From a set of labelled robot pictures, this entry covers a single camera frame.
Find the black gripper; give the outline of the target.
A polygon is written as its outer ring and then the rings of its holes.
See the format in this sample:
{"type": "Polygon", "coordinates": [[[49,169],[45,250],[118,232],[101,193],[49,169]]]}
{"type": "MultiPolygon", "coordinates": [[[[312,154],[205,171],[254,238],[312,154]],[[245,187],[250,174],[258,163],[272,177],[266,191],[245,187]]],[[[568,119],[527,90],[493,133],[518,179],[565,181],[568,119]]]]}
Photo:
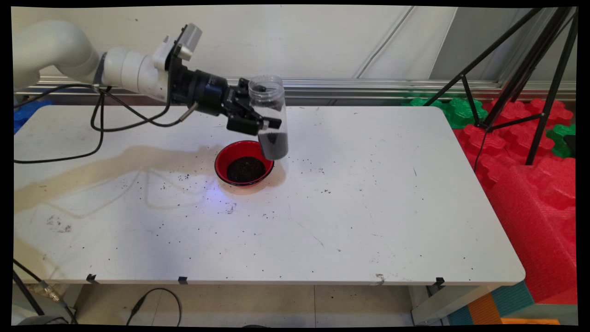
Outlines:
{"type": "MultiPolygon", "coordinates": [[[[237,90],[249,93],[249,80],[239,78],[237,90]]],[[[254,109],[238,110],[235,88],[225,78],[179,64],[171,71],[171,101],[187,107],[196,104],[197,111],[208,115],[227,116],[227,130],[241,134],[258,135],[259,131],[282,126],[281,119],[262,116],[254,109]]]]}

